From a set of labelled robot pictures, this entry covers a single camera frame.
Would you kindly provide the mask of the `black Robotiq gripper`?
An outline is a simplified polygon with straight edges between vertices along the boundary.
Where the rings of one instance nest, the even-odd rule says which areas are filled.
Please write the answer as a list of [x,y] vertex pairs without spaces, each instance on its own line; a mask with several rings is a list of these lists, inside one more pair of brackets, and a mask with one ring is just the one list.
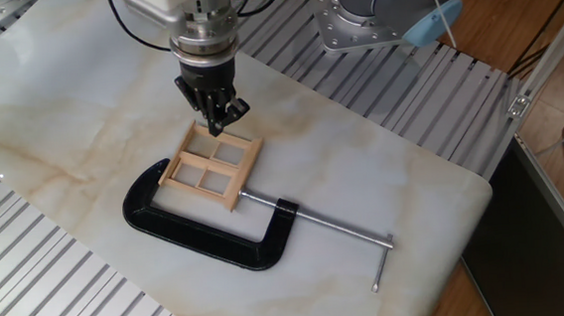
[[202,114],[209,133],[218,136],[248,112],[249,105],[235,97],[234,58],[214,67],[194,67],[179,63],[181,74],[175,84],[191,108]]

